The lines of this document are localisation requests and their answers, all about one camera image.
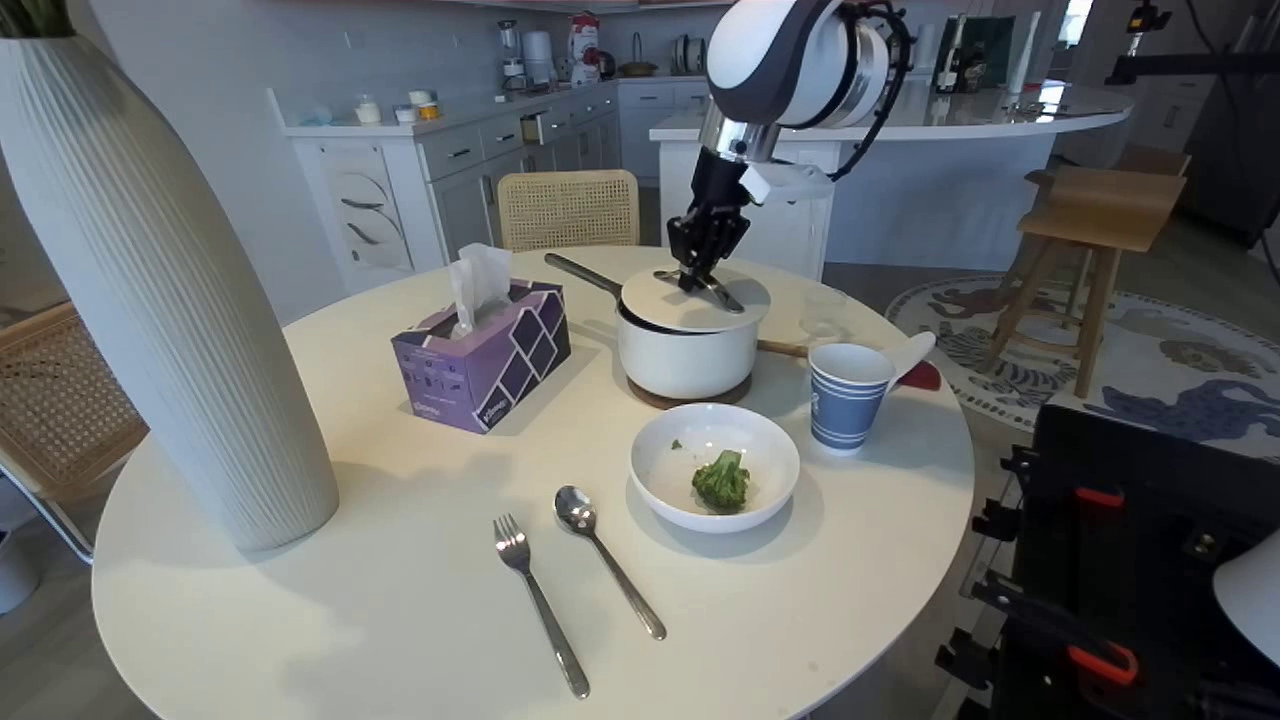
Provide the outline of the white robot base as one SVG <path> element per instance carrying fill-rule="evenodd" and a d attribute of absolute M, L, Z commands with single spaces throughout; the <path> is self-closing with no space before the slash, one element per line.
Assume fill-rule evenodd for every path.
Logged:
<path fill-rule="evenodd" d="M 1280 667 L 1280 528 L 1219 566 L 1212 596 L 1232 627 Z"/>

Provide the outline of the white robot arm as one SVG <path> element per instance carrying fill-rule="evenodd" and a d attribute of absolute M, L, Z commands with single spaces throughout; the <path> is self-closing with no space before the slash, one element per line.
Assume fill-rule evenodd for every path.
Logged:
<path fill-rule="evenodd" d="M 890 0 L 737 0 L 707 39 L 707 112 L 691 199 L 669 220 L 673 279 L 712 292 L 748 232 L 748 205 L 829 198 L 878 135 L 910 72 L 910 32 Z M 837 167 L 776 158 L 784 132 L 864 119 Z"/>

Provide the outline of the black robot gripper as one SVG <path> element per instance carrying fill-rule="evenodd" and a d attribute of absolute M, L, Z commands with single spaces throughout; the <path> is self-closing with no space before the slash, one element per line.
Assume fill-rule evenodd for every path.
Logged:
<path fill-rule="evenodd" d="M 680 290 L 703 290 L 698 263 L 725 259 L 748 232 L 743 205 L 743 159 L 714 151 L 696 158 L 691 205 L 669 220 L 673 257 L 680 259 Z"/>

